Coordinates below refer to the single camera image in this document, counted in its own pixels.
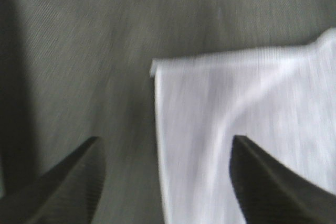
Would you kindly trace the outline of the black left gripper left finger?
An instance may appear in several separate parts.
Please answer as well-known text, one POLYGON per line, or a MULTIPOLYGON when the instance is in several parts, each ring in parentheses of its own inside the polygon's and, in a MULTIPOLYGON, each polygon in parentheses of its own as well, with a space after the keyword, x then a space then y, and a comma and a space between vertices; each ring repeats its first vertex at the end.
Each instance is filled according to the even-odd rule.
POLYGON ((92 223, 106 176, 103 140, 91 137, 32 184, 1 199, 1 223, 92 223))

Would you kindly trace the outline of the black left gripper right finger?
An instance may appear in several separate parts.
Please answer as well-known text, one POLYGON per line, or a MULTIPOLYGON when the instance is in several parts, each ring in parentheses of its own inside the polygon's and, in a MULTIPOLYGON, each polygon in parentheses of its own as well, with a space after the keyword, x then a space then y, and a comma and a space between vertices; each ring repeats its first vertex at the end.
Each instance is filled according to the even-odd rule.
POLYGON ((247 223, 335 223, 335 195, 235 135, 229 175, 247 223))

